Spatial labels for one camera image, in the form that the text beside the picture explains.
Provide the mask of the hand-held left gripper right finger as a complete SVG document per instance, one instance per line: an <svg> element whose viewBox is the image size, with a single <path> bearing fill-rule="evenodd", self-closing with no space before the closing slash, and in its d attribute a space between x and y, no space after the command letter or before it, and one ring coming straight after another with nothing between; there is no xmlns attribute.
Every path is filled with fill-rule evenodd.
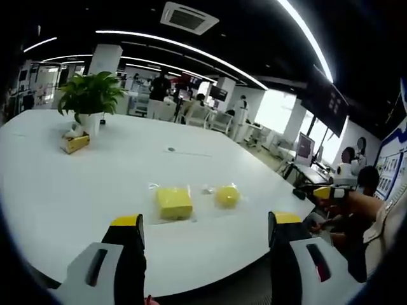
<svg viewBox="0 0 407 305"><path fill-rule="evenodd" d="M272 304L348 304L363 284L348 262L292 213L268 213Z"/></svg>

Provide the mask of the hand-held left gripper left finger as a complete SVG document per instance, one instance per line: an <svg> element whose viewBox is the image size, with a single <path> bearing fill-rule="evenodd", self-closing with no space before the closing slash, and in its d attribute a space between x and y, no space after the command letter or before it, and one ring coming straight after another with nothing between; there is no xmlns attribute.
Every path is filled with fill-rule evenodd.
<svg viewBox="0 0 407 305"><path fill-rule="evenodd" d="M143 216L118 217L102 241L90 244L51 289L60 304L144 304Z"/></svg>

